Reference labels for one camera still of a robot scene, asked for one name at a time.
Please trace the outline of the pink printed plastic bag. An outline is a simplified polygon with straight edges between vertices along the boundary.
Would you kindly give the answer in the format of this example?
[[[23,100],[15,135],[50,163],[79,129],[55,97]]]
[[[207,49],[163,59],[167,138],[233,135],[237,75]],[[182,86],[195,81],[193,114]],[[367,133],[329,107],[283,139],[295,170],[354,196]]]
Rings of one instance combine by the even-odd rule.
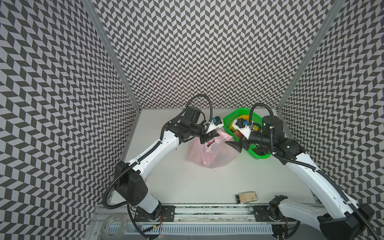
[[[215,169],[228,165],[238,155],[238,152],[228,146],[226,142],[233,141],[233,137],[223,129],[217,130],[218,137],[205,144],[200,143],[200,139],[192,140],[188,150],[187,161],[198,166]]]

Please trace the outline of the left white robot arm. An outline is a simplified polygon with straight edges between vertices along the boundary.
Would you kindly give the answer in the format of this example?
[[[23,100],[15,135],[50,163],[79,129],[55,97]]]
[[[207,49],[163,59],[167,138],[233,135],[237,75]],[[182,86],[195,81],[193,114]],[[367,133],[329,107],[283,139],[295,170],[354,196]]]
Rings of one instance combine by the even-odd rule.
[[[224,124],[217,116],[199,122],[202,111],[196,107],[186,107],[161,130],[160,138],[136,158],[120,161],[115,167],[114,180],[107,187],[102,199],[103,207],[109,210],[124,205],[139,207],[152,218],[160,215],[162,204],[148,190],[145,179],[151,170],[170,151],[181,143],[199,138],[205,144],[218,137],[217,130]]]

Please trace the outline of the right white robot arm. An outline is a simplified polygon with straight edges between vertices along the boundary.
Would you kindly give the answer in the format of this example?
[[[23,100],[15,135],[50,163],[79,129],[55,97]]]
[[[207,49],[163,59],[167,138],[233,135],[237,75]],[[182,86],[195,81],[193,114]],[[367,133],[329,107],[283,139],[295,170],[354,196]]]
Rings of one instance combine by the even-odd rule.
[[[347,195],[315,164],[303,146],[287,138],[282,120],[276,116],[264,116],[260,124],[244,118],[230,123],[241,137],[237,142],[228,142],[229,146],[238,152],[248,150],[251,145],[267,148],[306,183],[323,205],[317,209],[283,195],[275,196],[269,206],[272,220],[295,219],[319,230],[328,240],[353,240],[364,230],[368,230],[374,239],[380,238],[370,222],[374,210]]]

